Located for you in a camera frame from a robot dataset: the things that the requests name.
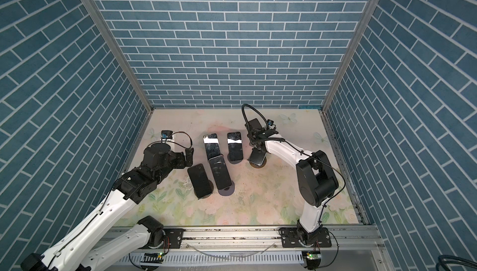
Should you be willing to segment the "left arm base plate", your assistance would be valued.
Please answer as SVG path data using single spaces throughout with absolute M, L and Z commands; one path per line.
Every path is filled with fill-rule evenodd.
M 164 251 L 179 249 L 184 233 L 185 230 L 181 228 L 166 228 L 162 232 L 156 231 L 150 235 L 146 245 L 140 247 L 140 249 Z

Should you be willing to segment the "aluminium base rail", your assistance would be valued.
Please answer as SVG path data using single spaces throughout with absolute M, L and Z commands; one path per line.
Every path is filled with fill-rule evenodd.
M 329 248 L 299 247 L 283 248 L 278 229 L 294 226 L 188 226 L 185 230 L 179 249 L 146 250 L 140 247 L 146 245 L 147 239 L 140 237 L 139 230 L 126 227 L 113 228 L 107 232 L 96 246 L 86 255 L 88 260 L 101 257 L 105 251 L 115 253 L 119 258 L 131 252 L 167 252 L 176 251 L 201 252 L 262 252 L 271 249 L 288 249 L 290 251 L 328 251 L 383 250 L 385 244 L 375 226 L 365 225 L 331 225 L 326 226 L 329 231 L 332 246 Z

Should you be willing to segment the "black phone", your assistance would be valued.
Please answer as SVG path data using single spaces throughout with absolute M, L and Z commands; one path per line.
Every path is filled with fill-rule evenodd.
M 209 180 L 203 164 L 197 164 L 190 167 L 188 169 L 188 175 L 193 185 L 194 192 L 198 183 L 202 183 L 206 180 Z
M 248 161 L 253 162 L 254 164 L 261 164 L 264 159 L 266 159 L 267 153 L 257 148 L 252 149 L 252 153 L 250 154 Z
M 217 134 L 206 134 L 203 136 L 207 159 L 213 159 L 221 155 L 219 139 Z
M 227 158 L 232 160 L 243 159 L 242 136 L 240 132 L 227 134 L 227 146 L 229 150 Z

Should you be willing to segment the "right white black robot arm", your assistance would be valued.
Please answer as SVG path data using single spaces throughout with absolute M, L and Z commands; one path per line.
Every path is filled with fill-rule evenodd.
M 288 142 L 272 126 L 271 120 L 267 121 L 265 127 L 258 119 L 246 120 L 245 128 L 252 147 L 248 159 L 252 167 L 263 167 L 267 155 L 271 154 L 296 169 L 299 192 L 305 201 L 303 213 L 297 223 L 297 236 L 305 246 L 314 244 L 322 227 L 324 208 L 339 187 L 327 155 L 320 150 L 308 154 Z

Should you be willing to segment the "purple-grey phone stand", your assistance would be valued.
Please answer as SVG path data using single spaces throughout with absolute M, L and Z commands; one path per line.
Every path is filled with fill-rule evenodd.
M 231 186 L 229 187 L 226 187 L 224 189 L 221 189 L 221 190 L 218 190 L 218 193 L 221 195 L 221 196 L 231 196 L 234 191 L 235 191 L 235 183 L 232 181 L 232 184 Z

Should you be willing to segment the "purple-edged phone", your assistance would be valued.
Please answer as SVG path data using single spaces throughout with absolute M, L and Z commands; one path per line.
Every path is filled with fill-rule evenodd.
M 227 165 L 223 155 L 210 159 L 209 165 L 218 190 L 231 186 L 231 176 L 227 170 Z

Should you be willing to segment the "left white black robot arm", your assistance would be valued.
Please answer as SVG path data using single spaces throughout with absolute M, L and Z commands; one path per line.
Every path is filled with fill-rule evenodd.
M 156 190 L 169 173 L 193 164 L 194 149 L 171 150 L 173 141 L 154 142 L 144 150 L 141 164 L 123 174 L 105 199 L 69 234 L 42 254 L 32 253 L 21 262 L 24 271 L 104 271 L 140 249 L 167 249 L 164 226 L 151 216 L 142 218 L 119 237 L 98 246 L 98 241 L 126 213 Z

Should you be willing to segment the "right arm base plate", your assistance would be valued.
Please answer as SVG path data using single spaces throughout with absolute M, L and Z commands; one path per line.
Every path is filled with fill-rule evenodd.
M 283 248 L 316 247 L 329 248 L 332 246 L 329 231 L 320 227 L 312 233 L 301 227 L 281 227 L 278 229 Z

